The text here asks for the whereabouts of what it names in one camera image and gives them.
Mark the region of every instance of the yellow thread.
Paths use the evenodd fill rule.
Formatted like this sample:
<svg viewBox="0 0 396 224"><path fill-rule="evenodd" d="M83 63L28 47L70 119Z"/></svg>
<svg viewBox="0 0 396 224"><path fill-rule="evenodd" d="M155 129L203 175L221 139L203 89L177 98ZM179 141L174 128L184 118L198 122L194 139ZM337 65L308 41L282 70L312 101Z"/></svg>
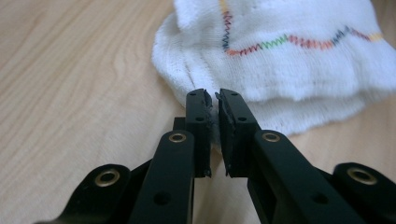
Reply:
<svg viewBox="0 0 396 224"><path fill-rule="evenodd" d="M373 35L369 35L370 41L378 41L378 40L380 40L382 38L383 38L383 36L382 36L381 33L376 33L376 34L373 34Z"/></svg>
<svg viewBox="0 0 396 224"><path fill-rule="evenodd" d="M225 3L225 0L219 0L219 4L221 7L221 13L226 13L228 11L227 3Z"/></svg>

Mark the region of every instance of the colorful stitching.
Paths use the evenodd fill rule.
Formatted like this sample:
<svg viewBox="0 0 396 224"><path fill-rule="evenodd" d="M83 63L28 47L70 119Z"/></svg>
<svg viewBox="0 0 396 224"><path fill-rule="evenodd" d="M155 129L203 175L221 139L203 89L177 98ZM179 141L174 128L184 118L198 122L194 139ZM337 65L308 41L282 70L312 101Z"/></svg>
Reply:
<svg viewBox="0 0 396 224"><path fill-rule="evenodd" d="M338 45L340 40L344 38L347 34L351 34L357 36L359 38L365 39L370 42L378 41L383 38L381 33L375 33L371 35L365 35L351 27L346 26L343 31L338 30L334 36L334 38L327 40L327 41L318 41L315 39L304 39L297 35L282 35L274 40L271 41L262 41L261 43L252 45L245 49L230 49L230 30L231 30L231 19L233 16L231 15L230 11L228 10L228 6L225 0L219 0L219 4L221 7L221 13L223 15L224 20L224 35L222 38L223 42L223 49L229 55L247 55L252 52L259 51L259 49L272 49L273 47L280 46L286 42L290 42L296 46L300 46L301 48L307 49L332 49L334 46Z"/></svg>

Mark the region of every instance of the wooden table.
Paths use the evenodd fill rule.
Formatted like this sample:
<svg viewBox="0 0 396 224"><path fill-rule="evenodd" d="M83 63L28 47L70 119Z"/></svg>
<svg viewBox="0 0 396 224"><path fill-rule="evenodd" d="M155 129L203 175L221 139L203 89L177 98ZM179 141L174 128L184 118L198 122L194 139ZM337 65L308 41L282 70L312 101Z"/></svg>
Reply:
<svg viewBox="0 0 396 224"><path fill-rule="evenodd" d="M375 0L396 47L396 2ZM0 1L0 223L57 217L97 166L153 156L184 108L150 62L172 1ZM396 97L290 139L318 168L356 161L396 181ZM198 179L194 223L258 223L246 179Z"/></svg>

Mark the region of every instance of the red thread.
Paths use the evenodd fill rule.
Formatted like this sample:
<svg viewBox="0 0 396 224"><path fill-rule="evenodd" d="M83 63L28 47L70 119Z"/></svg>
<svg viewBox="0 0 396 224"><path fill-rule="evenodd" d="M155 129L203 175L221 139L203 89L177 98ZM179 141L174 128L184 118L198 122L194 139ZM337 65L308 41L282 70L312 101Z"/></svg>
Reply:
<svg viewBox="0 0 396 224"><path fill-rule="evenodd" d="M332 48L332 41L318 41L313 39L304 39L296 35L289 35L288 38L290 43L296 46L308 49L330 49Z"/></svg>
<svg viewBox="0 0 396 224"><path fill-rule="evenodd" d="M230 25L231 25L231 22L230 22L230 19L232 18L233 16L231 16L230 15L230 12L229 11L226 11L226 12L224 12L224 14L223 14L223 19L224 19L224 24L225 24L225 27L226 27L226 30L230 30Z"/></svg>
<svg viewBox="0 0 396 224"><path fill-rule="evenodd" d="M365 40L370 41L370 37L369 37L368 35L364 35L364 34L362 34L361 32L359 32L359 31L357 31L357 30L355 30L355 29L352 29L352 34L353 34L353 35L356 35L356 36L358 36L358 37L360 37L360 38L363 38L363 39L365 39Z"/></svg>
<svg viewBox="0 0 396 224"><path fill-rule="evenodd" d="M239 54L242 56L243 54L245 54L245 55L247 55L247 54L249 54L249 53L251 53L251 52L254 52L254 51L257 51L257 50L259 50L259 49L261 49L262 47L260 46L260 44L256 44L256 45L253 45L253 46L251 46L251 47L249 47L249 48L246 48L246 49L241 49L240 51L239 51Z"/></svg>

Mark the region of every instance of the white towel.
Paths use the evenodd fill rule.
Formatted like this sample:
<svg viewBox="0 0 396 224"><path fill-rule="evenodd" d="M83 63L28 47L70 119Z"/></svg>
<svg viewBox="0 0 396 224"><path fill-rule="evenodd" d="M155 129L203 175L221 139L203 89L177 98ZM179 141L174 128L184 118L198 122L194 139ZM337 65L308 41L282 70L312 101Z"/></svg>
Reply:
<svg viewBox="0 0 396 224"><path fill-rule="evenodd" d="M175 9L152 61L182 104L195 89L237 91L263 129L291 134L396 90L396 51L369 0L175 0Z"/></svg>

